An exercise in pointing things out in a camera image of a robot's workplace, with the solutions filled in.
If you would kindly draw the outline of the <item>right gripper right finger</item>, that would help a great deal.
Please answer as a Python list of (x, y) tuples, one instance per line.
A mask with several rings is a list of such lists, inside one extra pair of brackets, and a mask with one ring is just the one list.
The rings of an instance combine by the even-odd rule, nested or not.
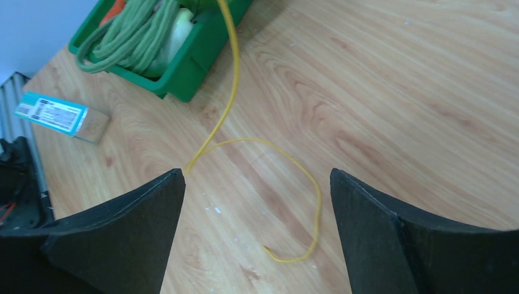
[(337, 168), (330, 196), (353, 293), (518, 292), (518, 230), (430, 213)]

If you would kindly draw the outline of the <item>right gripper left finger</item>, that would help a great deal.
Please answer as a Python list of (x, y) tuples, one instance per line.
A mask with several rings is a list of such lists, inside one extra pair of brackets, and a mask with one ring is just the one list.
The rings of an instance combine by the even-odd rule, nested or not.
[(159, 293), (185, 195), (182, 171), (40, 228), (1, 232), (2, 293)]

